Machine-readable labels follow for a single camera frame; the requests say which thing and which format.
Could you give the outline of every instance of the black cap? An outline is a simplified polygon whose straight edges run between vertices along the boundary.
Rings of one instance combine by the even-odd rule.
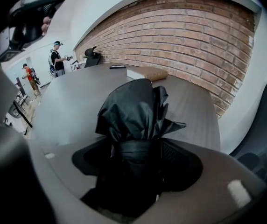
[[[61,44],[61,42],[56,41],[56,42],[54,42],[54,46],[55,46],[55,45],[59,45],[59,46],[61,46],[62,44]]]

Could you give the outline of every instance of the man in red shirt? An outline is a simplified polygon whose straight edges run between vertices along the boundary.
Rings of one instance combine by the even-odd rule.
[[[26,70],[26,73],[27,73],[27,74],[26,74],[25,76],[23,76],[22,78],[25,79],[25,78],[27,77],[28,80],[29,80],[29,82],[30,82],[31,87],[32,87],[33,90],[34,90],[34,94],[35,94],[36,96],[40,95],[40,91],[39,91],[39,89],[38,89],[38,86],[37,86],[35,80],[34,80],[33,77],[32,77],[32,70],[31,70],[31,68],[29,68],[29,67],[27,66],[27,64],[24,64],[22,67],[23,67],[23,69]]]

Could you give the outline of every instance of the black chair on far side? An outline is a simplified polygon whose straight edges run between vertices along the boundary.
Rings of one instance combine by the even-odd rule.
[[[267,183],[267,85],[248,133],[230,155]]]
[[[89,48],[85,51],[85,56],[87,56],[85,68],[98,65],[98,63],[100,61],[101,54],[94,52],[95,48],[96,47]]]

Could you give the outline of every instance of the black t-shirt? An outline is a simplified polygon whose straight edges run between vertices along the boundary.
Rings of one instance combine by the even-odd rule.
[[[55,51],[53,51],[53,52],[51,53],[51,61],[53,62],[53,64],[55,64],[55,60],[56,60],[56,59],[61,59],[61,56],[60,56],[59,52],[57,52],[57,51],[55,50]],[[62,69],[64,69],[63,62],[56,62],[56,64],[55,64],[55,69],[56,69],[56,70],[62,70]]]

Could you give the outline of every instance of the gray shorts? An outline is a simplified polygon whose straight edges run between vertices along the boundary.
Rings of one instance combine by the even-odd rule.
[[[57,73],[58,77],[60,77],[60,76],[65,74],[65,70],[64,69],[56,70],[56,73]]]

